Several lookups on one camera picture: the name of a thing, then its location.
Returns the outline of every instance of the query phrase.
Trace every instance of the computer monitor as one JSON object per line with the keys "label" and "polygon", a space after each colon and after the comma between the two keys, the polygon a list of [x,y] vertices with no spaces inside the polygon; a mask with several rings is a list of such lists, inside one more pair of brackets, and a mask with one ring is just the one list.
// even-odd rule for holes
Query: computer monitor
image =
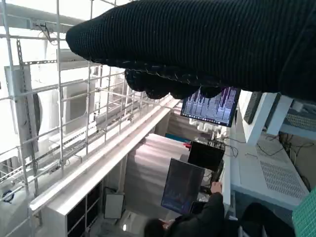
{"label": "computer monitor", "polygon": [[200,90],[183,100],[181,116],[231,127],[240,89],[226,87],[213,98],[205,98]]}
{"label": "computer monitor", "polygon": [[197,200],[204,169],[186,162],[171,159],[161,205],[180,214],[190,213]]}
{"label": "computer monitor", "polygon": [[225,150],[192,142],[188,163],[217,172]]}

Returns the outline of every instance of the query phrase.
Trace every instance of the metal wire rack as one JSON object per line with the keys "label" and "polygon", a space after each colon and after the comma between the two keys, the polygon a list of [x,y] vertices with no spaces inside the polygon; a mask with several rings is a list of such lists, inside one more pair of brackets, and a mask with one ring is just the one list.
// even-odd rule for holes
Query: metal wire rack
{"label": "metal wire rack", "polygon": [[[7,138],[11,145],[0,150],[0,190],[11,191],[0,197],[0,204],[19,192],[25,192],[27,203],[30,203],[43,192],[43,187],[39,182],[40,177],[50,172],[59,172],[59,178],[63,179],[67,173],[66,166],[72,165],[69,164],[69,159],[77,158],[79,164],[87,160],[89,154],[95,152],[96,148],[93,144],[98,144],[102,140],[102,145],[106,145],[107,134],[112,130],[118,128],[116,136],[119,136],[124,129],[133,125],[137,118],[144,117],[155,106],[171,109],[168,106],[162,106],[160,100],[151,100],[144,93],[131,90],[125,83],[122,70],[82,61],[76,56],[70,59],[65,57],[65,52],[68,55],[70,51],[64,50],[65,40],[62,36],[67,29],[82,20],[62,16],[60,14],[61,1],[55,2],[55,13],[46,12],[43,15],[41,11],[8,4],[6,0],[1,1],[0,13],[3,21],[0,22],[0,26],[3,26],[4,34],[0,34],[0,40],[1,42],[3,39],[6,40],[8,54],[8,65],[5,63],[1,65],[0,61],[0,66],[4,66],[5,70],[5,78],[1,79],[1,89],[7,89],[8,93],[0,94],[0,103],[10,105],[14,131],[12,130],[13,136]],[[94,4],[97,1],[90,0],[89,2],[89,18],[91,19],[94,16]],[[113,2],[99,0],[99,2],[107,5],[105,9],[119,4],[117,0]],[[39,29],[39,26],[45,27],[48,35],[41,27]],[[16,28],[24,28],[24,30],[19,33]],[[25,29],[36,31],[38,35],[25,35],[23,34]],[[26,45],[24,40],[35,40],[38,44],[46,43],[46,47],[47,44],[55,46],[56,57],[44,56],[42,60],[24,61],[25,56],[29,58],[24,53]],[[41,84],[39,81],[37,86],[34,86],[33,68],[45,65],[54,65],[54,67],[57,65],[55,83]],[[86,78],[63,80],[64,70],[77,69],[72,68],[71,65],[79,65],[78,68],[85,69]],[[85,90],[77,94],[67,94],[67,90],[78,86],[85,87]],[[43,118],[36,118],[36,109],[37,107],[43,109],[45,105],[36,105],[36,100],[38,100],[36,97],[47,92],[52,93],[49,94],[50,96],[53,96],[53,93],[57,95],[54,106],[58,107],[55,110],[58,118],[57,124],[43,130],[37,127],[37,120],[43,121]],[[84,113],[73,118],[72,114],[76,111],[72,111],[70,118],[65,119],[68,112],[67,103],[78,106],[78,101],[82,102],[82,99],[85,101]],[[75,129],[65,132],[72,126]],[[45,149],[39,147],[42,141],[48,143]],[[15,236],[16,231],[27,223],[29,223],[30,235],[35,236],[42,225],[41,213],[40,211],[32,213],[28,207],[26,209],[26,219],[12,229],[0,230],[1,237]]]}

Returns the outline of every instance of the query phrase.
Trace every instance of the person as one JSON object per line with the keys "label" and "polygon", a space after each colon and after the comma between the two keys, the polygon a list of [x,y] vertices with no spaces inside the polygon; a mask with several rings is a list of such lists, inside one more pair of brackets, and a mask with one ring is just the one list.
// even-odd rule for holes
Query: person
{"label": "person", "polygon": [[259,203],[252,203],[238,221],[224,219],[222,184],[213,182],[211,192],[200,214],[171,221],[150,219],[144,237],[238,237],[240,226],[250,237],[263,237],[264,231],[269,237],[295,237],[290,226]]}

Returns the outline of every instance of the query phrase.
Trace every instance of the ventilation grille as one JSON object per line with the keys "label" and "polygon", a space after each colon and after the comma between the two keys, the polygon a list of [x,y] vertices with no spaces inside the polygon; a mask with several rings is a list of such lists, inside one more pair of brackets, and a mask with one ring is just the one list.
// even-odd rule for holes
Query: ventilation grille
{"label": "ventilation grille", "polygon": [[305,192],[293,171],[264,161],[260,161],[267,186],[270,190],[302,199]]}
{"label": "ventilation grille", "polygon": [[316,119],[305,118],[299,115],[287,114],[284,120],[285,124],[299,127],[309,131],[316,131]]}
{"label": "ventilation grille", "polygon": [[282,151],[280,151],[281,148],[282,147],[278,144],[273,144],[271,142],[267,144],[265,142],[258,141],[257,144],[258,155],[286,163],[287,156],[282,155]]}
{"label": "ventilation grille", "polygon": [[266,139],[266,140],[273,140],[275,139],[277,136],[271,135],[271,134],[267,134],[265,132],[261,132],[261,137]]}

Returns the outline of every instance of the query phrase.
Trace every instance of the white desk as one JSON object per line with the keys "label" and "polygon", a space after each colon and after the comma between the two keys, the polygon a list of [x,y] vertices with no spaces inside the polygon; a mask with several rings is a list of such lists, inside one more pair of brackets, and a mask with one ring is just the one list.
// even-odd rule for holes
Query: white desk
{"label": "white desk", "polygon": [[[245,142],[242,132],[242,118],[237,118],[236,125],[227,129],[229,137]],[[260,134],[258,146],[250,146],[231,139],[225,142],[238,149],[238,156],[230,157],[230,183],[232,191],[237,191],[266,202],[293,210],[309,193],[288,158],[285,150],[273,156],[268,154],[279,151],[282,146],[277,139]]]}

